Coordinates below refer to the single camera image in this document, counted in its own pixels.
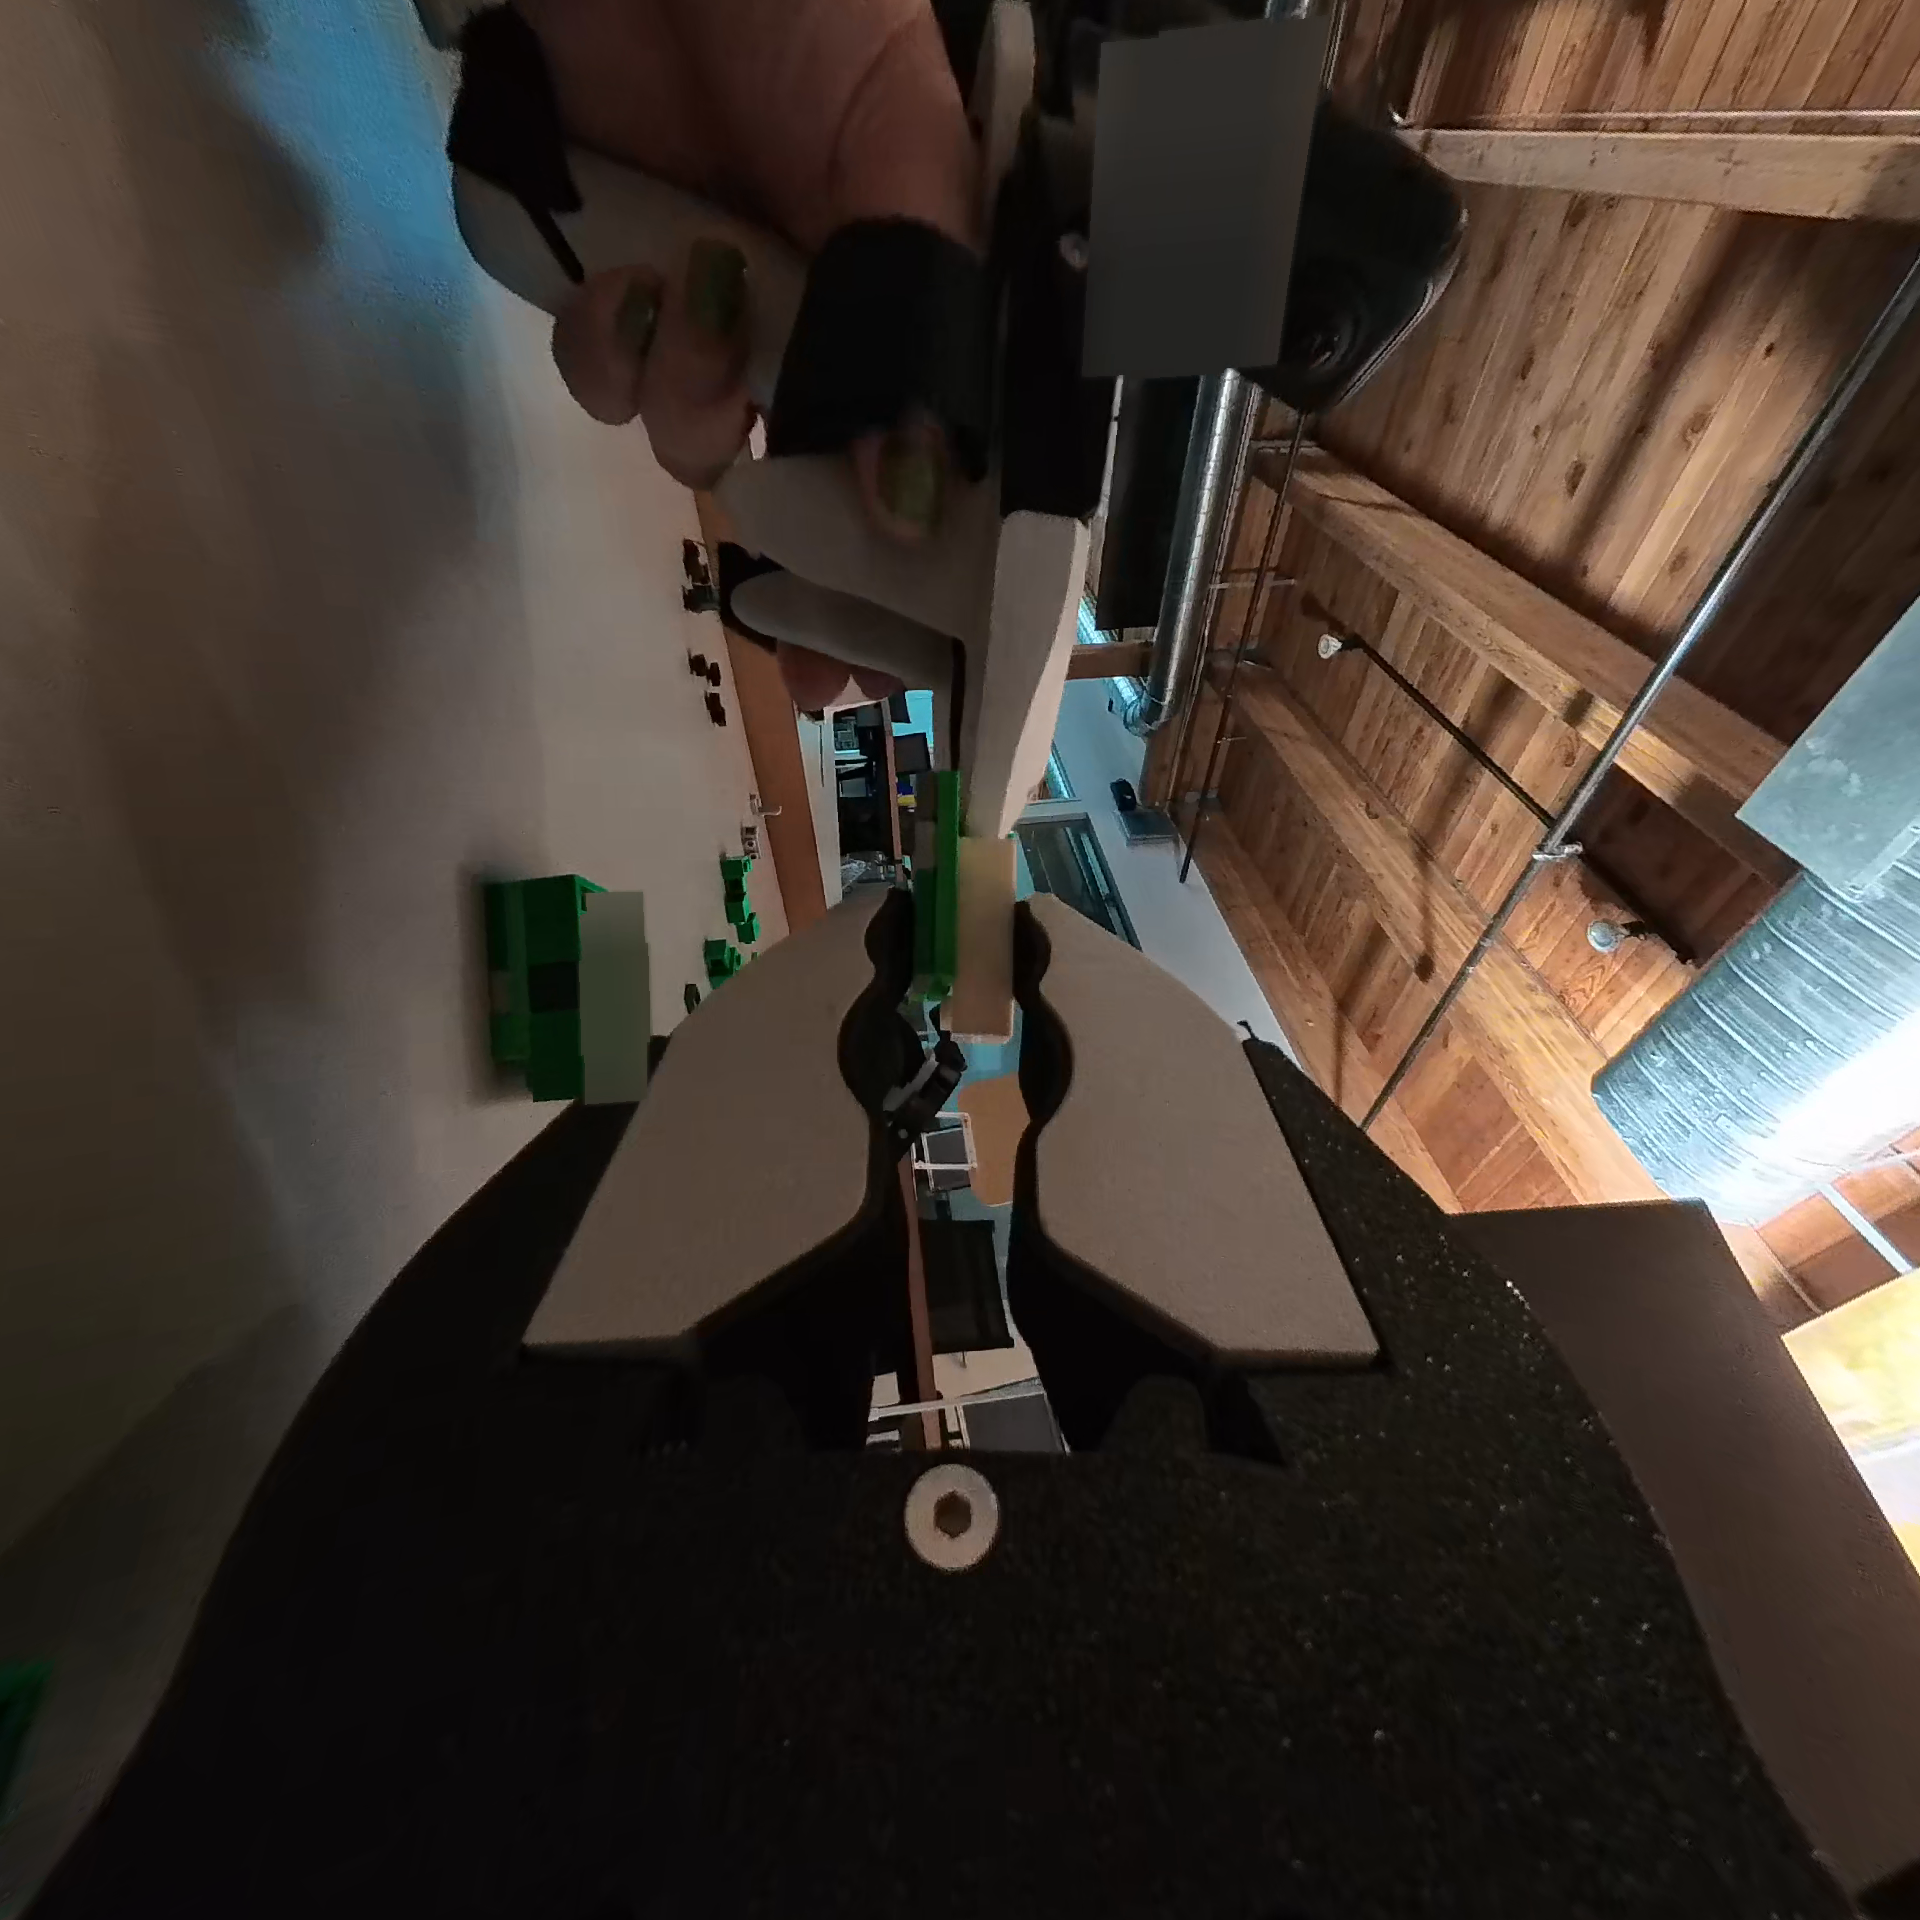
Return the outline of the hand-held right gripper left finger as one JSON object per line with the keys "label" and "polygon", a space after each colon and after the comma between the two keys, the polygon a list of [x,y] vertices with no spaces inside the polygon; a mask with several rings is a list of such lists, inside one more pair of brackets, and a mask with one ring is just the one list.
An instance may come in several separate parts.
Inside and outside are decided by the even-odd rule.
{"label": "hand-held right gripper left finger", "polygon": [[853,1230],[910,1077],[907,979],[910,898],[845,897],[688,1014],[523,1345],[688,1351]]}

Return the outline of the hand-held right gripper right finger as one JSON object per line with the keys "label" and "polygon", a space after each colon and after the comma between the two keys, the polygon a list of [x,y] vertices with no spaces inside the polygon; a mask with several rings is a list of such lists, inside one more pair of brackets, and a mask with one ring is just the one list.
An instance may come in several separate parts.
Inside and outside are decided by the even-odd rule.
{"label": "hand-held right gripper right finger", "polygon": [[1040,1249],[1171,1346],[1366,1364],[1375,1333],[1238,1031],[1051,897],[1015,930]]}

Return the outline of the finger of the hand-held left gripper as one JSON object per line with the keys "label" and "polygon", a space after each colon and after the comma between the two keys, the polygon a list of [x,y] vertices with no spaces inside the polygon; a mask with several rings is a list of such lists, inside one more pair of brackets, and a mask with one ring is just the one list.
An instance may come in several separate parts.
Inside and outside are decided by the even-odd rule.
{"label": "finger of the hand-held left gripper", "polygon": [[1087,547],[1075,517],[1015,511],[999,525],[988,613],[965,643],[955,771],[967,839],[1007,837],[1045,777]]}

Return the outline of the green lego assembly white brick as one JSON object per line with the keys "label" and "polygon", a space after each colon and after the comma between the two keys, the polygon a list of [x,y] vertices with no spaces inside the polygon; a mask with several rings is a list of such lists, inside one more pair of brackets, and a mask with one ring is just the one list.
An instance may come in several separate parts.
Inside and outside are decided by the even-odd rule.
{"label": "green lego assembly white brick", "polygon": [[640,891],[583,875],[485,879],[486,1038],[534,1102],[615,1107],[652,1074],[652,962]]}

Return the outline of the scattered bright green lego pieces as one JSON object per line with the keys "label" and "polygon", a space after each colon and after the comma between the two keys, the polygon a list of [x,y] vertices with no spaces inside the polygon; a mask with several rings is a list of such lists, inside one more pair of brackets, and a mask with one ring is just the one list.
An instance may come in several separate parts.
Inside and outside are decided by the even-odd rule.
{"label": "scattered bright green lego pieces", "polygon": [[708,996],[725,990],[759,955],[764,947],[760,897],[757,890],[771,867],[764,851],[746,847],[716,860],[716,897],[710,911],[698,927],[686,977],[682,1011],[698,1012]]}

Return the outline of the person's left hand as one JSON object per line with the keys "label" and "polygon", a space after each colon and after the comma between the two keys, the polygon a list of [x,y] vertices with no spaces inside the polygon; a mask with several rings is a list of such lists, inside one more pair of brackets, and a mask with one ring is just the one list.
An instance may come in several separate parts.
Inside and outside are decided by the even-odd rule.
{"label": "person's left hand", "polygon": [[[558,229],[567,148],[780,233],[826,271],[813,331],[831,430],[878,540],[917,549],[981,468],[989,356],[978,154],[930,5],[492,5],[467,18],[460,148]],[[551,326],[588,419],[638,423],[659,466],[714,489],[757,419],[754,290],[731,238],[672,268],[611,261]],[[880,351],[847,379],[836,351]]]}

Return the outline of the tan rounded board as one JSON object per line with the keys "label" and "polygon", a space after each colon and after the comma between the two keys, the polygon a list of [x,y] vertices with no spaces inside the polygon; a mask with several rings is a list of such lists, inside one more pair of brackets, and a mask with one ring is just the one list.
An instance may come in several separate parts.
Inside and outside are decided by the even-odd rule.
{"label": "tan rounded board", "polygon": [[1005,1210],[1016,1195],[1016,1151],[1028,1125],[1019,1079],[1004,1073],[960,1086],[955,1108],[973,1148],[970,1185],[981,1205]]}

